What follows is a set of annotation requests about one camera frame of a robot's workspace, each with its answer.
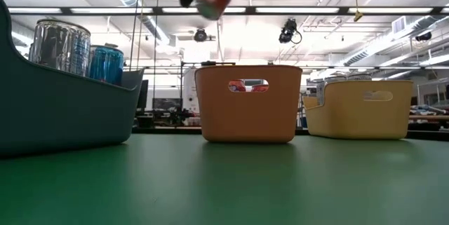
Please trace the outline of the white Celsius can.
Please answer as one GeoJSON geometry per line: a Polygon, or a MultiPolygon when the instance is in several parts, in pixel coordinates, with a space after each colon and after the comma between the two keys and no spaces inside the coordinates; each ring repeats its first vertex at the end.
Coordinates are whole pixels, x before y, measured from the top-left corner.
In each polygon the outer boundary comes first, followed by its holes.
{"type": "Polygon", "coordinates": [[[331,75],[326,78],[324,78],[322,81],[318,82],[316,86],[316,96],[318,100],[318,105],[322,105],[324,103],[324,90],[325,87],[329,83],[334,83],[338,81],[346,81],[347,77],[344,75],[331,75]]]}

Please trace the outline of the orange plastic bin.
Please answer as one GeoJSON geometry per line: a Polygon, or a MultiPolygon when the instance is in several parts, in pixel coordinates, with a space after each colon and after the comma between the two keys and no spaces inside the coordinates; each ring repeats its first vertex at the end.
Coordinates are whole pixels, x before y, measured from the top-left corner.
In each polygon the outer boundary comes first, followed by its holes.
{"type": "Polygon", "coordinates": [[[302,70],[290,65],[208,66],[195,72],[201,132],[209,142],[287,143],[295,136],[302,70]],[[229,82],[264,79],[264,92],[229,82]]]}

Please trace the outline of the green soda can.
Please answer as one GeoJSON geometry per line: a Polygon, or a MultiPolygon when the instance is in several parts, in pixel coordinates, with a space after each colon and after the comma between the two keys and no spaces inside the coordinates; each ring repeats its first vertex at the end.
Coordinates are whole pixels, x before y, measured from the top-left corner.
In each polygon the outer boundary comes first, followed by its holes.
{"type": "Polygon", "coordinates": [[[38,20],[31,62],[79,76],[87,76],[91,33],[85,27],[56,19],[38,20]]]}

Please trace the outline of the yellow plastic bin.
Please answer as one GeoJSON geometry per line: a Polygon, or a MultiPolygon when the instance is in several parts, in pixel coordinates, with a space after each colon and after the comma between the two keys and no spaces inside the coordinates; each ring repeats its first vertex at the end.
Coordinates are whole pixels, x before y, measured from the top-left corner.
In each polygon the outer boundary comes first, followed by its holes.
{"type": "Polygon", "coordinates": [[[310,135],[338,139],[402,139],[408,132],[412,81],[338,81],[324,101],[304,97],[310,135]]]}

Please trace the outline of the blue-grey plastic bin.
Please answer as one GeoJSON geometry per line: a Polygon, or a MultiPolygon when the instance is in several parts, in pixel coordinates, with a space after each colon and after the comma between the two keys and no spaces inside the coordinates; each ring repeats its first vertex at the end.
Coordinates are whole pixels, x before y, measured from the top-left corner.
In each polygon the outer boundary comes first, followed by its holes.
{"type": "Polygon", "coordinates": [[[0,0],[0,159],[125,142],[143,73],[127,71],[114,86],[26,60],[0,0]]]}

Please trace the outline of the white machine cabinet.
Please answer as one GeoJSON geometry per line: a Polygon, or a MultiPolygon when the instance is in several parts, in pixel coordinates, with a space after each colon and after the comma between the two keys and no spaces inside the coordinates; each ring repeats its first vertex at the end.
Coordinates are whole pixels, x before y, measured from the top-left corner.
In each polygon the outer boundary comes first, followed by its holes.
{"type": "Polygon", "coordinates": [[[183,108],[199,113],[199,103],[195,83],[196,67],[189,67],[183,74],[182,103],[183,108]]]}

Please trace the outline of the black flat screen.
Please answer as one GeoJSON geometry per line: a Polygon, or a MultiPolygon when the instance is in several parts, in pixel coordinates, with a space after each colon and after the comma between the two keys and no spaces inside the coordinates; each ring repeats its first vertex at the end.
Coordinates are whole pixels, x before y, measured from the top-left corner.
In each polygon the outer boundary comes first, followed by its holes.
{"type": "Polygon", "coordinates": [[[142,80],[141,86],[140,86],[140,93],[138,97],[138,103],[136,106],[137,111],[144,111],[147,107],[147,94],[148,94],[148,80],[142,80]]]}

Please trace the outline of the green table mat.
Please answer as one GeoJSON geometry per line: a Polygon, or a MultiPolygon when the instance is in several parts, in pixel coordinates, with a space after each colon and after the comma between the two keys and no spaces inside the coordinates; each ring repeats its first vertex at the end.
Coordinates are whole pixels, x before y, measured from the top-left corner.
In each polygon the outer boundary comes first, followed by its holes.
{"type": "Polygon", "coordinates": [[[449,225],[449,143],[133,135],[0,160],[0,225],[449,225]]]}

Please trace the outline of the black overhead frame bar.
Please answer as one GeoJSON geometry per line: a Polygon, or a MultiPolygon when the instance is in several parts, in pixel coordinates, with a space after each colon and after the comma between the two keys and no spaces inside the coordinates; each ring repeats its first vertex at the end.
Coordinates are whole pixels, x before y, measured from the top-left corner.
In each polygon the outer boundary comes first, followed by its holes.
{"type": "MultiPolygon", "coordinates": [[[[195,7],[138,6],[138,7],[19,7],[6,9],[12,15],[216,15],[216,9],[199,10],[195,7]]],[[[367,16],[387,15],[449,15],[449,6],[231,6],[223,15],[338,15],[351,16],[360,12],[367,16]]]]}

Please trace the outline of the white ventilation duct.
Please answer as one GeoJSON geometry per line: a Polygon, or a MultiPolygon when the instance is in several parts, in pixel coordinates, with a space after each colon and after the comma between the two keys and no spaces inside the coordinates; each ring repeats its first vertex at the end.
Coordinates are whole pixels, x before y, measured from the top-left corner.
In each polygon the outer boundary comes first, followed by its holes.
{"type": "MultiPolygon", "coordinates": [[[[126,7],[139,7],[142,5],[141,0],[120,0],[126,7]]],[[[140,24],[144,26],[147,31],[154,37],[156,43],[154,44],[154,50],[157,53],[164,53],[167,55],[179,54],[180,49],[176,46],[172,46],[171,38],[167,35],[160,26],[156,24],[156,20],[152,16],[148,15],[136,15],[136,18],[140,21],[140,24]]]]}
{"type": "Polygon", "coordinates": [[[381,34],[364,46],[346,54],[336,65],[348,67],[422,32],[431,31],[438,23],[448,18],[448,15],[426,15],[421,18],[401,16],[391,23],[390,32],[381,34]]]}

